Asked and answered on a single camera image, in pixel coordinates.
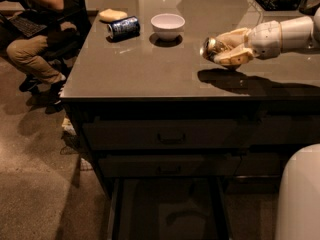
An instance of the white bowl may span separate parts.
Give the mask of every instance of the white bowl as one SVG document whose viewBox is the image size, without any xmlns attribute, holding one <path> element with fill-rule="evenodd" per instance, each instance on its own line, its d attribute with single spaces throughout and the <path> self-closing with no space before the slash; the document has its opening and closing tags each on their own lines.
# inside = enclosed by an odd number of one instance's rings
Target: white bowl
<svg viewBox="0 0 320 240">
<path fill-rule="evenodd" d="M 151 19 L 153 31 L 163 41 L 173 41 L 181 32 L 185 24 L 184 18 L 176 14 L 158 14 Z"/>
</svg>

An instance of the can lid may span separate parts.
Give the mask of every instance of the can lid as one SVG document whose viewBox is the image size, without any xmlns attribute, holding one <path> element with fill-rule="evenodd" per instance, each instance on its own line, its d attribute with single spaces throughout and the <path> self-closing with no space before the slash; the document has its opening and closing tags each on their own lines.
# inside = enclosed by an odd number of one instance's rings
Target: can lid
<svg viewBox="0 0 320 240">
<path fill-rule="evenodd" d="M 107 25 L 110 38 L 113 39 L 113 29 L 110 24 Z"/>
</svg>

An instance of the robotic arm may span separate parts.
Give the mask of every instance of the robotic arm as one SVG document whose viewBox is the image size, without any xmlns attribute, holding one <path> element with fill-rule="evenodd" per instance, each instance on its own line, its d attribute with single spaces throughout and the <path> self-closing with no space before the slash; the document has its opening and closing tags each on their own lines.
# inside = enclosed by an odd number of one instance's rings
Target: robotic arm
<svg viewBox="0 0 320 240">
<path fill-rule="evenodd" d="M 237 69 L 254 58 L 265 60 L 290 51 L 320 48 L 320 8 L 314 17 L 270 21 L 253 29 L 240 28 L 208 37 L 200 54 L 229 69 Z"/>
</svg>

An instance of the soda can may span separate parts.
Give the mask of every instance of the soda can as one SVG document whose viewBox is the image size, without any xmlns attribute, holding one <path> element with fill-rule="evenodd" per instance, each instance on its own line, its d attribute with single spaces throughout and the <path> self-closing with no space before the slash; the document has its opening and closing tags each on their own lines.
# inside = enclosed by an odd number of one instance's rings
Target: soda can
<svg viewBox="0 0 320 240">
<path fill-rule="evenodd" d="M 108 24 L 108 32 L 112 40 L 122 40 L 140 33 L 140 24 L 135 16 L 116 20 Z"/>
</svg>

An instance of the sponge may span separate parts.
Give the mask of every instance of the sponge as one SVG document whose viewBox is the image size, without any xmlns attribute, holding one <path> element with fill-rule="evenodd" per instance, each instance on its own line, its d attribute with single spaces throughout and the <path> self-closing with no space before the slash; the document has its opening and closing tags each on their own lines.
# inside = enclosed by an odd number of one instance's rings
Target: sponge
<svg viewBox="0 0 320 240">
<path fill-rule="evenodd" d="M 121 20 L 128 17 L 126 12 L 115 11 L 112 9 L 107 9 L 99 13 L 100 20 L 105 22 L 112 22 L 115 20 Z"/>
</svg>

